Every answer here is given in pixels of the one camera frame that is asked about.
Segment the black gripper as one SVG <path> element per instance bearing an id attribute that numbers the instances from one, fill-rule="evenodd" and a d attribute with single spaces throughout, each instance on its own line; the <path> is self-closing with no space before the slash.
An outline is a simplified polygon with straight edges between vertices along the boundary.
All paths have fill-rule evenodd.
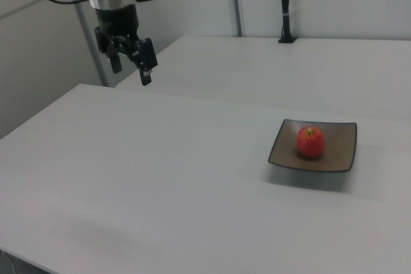
<path id="1" fill-rule="evenodd" d="M 150 84 L 152 69 L 158 62 L 152 40 L 137 37 L 139 21 L 136 6 L 129 4 L 115 10 L 95 9 L 95 12 L 99 23 L 99 27 L 94 29 L 98 50 L 109 60 L 112 72 L 118 74 L 123 70 L 112 36 L 125 36 L 121 44 L 123 53 L 138 68 L 141 84 Z"/>

